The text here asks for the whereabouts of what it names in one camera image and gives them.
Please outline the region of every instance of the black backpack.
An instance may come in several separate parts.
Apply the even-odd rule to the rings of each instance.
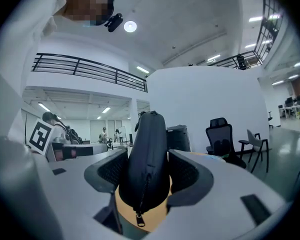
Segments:
[[[155,111],[144,113],[119,183],[121,199],[136,212],[139,227],[142,214],[160,205],[168,196],[170,177],[167,156],[166,124]]]

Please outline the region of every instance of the floor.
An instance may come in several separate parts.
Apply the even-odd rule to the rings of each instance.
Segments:
[[[300,119],[296,119],[294,116],[289,118],[281,117],[280,122],[282,128],[300,132]]]
[[[270,129],[269,147],[269,171],[266,173],[266,153],[263,153],[253,171],[253,175],[266,183],[285,200],[290,201],[294,191],[294,186],[300,171],[300,131],[281,127]],[[251,171],[257,153],[243,155],[243,160],[247,164],[247,170]]]

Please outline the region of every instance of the chair armrest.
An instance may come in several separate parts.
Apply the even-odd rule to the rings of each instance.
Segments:
[[[248,145],[248,144],[250,144],[250,142],[249,141],[247,141],[247,140],[239,140],[239,142],[241,143],[241,144],[244,144],[244,145]]]
[[[208,155],[212,155],[214,153],[214,150],[211,146],[207,146],[206,151],[208,152]]]
[[[261,137],[260,137],[260,133],[256,133],[255,135],[254,135],[254,137],[259,137],[259,140],[261,140]]]

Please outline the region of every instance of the railing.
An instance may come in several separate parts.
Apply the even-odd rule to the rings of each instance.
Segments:
[[[254,50],[212,62],[208,66],[246,70],[262,65],[279,33],[283,20],[283,9],[277,0],[263,0],[262,21]]]
[[[52,53],[37,53],[32,71],[93,78],[148,92],[147,81],[113,66],[93,60]]]
[[[263,63],[279,33],[284,16],[283,9],[277,0],[263,0],[262,16],[254,51]]]
[[[208,66],[225,67],[238,70],[246,70],[259,65],[261,65],[261,62],[258,55],[253,50],[208,64]]]

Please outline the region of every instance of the monitor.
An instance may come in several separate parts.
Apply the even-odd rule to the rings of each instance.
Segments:
[[[185,125],[178,125],[166,129],[167,149],[190,152],[190,142]]]
[[[285,104],[292,103],[292,102],[294,102],[292,97],[289,97],[286,99]]]

